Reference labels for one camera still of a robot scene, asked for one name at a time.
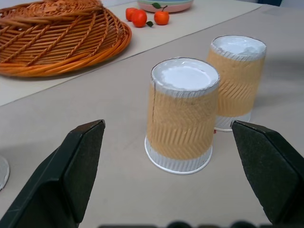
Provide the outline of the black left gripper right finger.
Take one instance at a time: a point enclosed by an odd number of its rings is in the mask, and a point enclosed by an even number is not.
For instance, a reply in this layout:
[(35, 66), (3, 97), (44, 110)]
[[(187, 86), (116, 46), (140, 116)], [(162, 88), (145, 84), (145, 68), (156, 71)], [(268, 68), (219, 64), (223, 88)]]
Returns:
[(304, 157), (278, 132), (231, 124), (246, 178), (273, 225), (304, 225)]

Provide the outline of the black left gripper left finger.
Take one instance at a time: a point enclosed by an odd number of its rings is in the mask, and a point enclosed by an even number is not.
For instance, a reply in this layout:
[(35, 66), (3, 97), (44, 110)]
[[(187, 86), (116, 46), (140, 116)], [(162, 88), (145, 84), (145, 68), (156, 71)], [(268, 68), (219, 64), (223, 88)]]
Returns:
[(105, 121), (70, 131), (34, 171), (0, 228), (78, 228), (96, 179)]

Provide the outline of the white round object edge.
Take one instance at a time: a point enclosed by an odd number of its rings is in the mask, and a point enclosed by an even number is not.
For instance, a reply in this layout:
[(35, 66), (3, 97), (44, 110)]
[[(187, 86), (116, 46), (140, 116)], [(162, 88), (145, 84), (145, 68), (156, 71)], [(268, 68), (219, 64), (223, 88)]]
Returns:
[(10, 174), (8, 161), (0, 155), (0, 191), (5, 187)]

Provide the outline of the orange ribbed paper cup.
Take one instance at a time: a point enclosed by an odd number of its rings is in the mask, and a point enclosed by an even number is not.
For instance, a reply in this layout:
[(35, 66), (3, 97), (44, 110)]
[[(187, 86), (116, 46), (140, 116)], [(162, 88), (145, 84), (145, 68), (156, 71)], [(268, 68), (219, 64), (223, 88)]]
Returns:
[(151, 70), (146, 154), (158, 168), (188, 175), (210, 161), (219, 74), (205, 61), (164, 60)]
[(215, 130), (230, 132), (233, 121), (250, 120), (265, 58), (266, 44), (255, 38), (225, 35), (212, 41), (207, 62), (220, 76)]

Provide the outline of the brown wicker basket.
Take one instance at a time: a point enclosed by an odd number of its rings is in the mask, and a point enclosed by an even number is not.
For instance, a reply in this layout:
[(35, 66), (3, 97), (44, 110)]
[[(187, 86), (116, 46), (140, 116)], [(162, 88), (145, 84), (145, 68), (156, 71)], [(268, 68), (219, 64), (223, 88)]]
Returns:
[(42, 0), (0, 9), (0, 74), (57, 76), (123, 52), (132, 31), (100, 0)]

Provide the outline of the small orange tangerine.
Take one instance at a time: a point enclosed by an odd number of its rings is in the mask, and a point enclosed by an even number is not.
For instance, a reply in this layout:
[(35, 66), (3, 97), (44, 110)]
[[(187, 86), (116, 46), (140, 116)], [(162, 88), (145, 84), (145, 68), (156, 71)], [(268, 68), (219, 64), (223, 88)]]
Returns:
[(132, 13), (131, 21), (137, 28), (142, 28), (147, 22), (147, 14), (142, 9), (137, 9)]
[(137, 8), (127, 8), (125, 10), (125, 17), (128, 21), (132, 21), (132, 15), (137, 11)]
[(154, 21), (157, 25), (167, 25), (169, 23), (170, 15), (166, 11), (157, 11), (154, 14)]

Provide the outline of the pink and teal bowl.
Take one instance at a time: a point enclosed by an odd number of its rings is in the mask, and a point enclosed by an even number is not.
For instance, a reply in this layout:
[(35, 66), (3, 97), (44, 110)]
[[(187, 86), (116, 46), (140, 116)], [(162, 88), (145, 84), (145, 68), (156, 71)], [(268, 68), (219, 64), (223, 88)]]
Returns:
[(168, 5), (162, 6), (159, 3), (143, 4), (143, 3), (137, 2), (137, 4), (141, 9), (143, 9), (147, 12), (166, 11), (169, 13), (175, 13), (175, 12), (181, 12), (181, 11), (188, 10), (192, 6), (193, 2), (189, 2), (186, 4), (182, 4), (182, 5), (171, 5), (171, 6), (168, 6)]

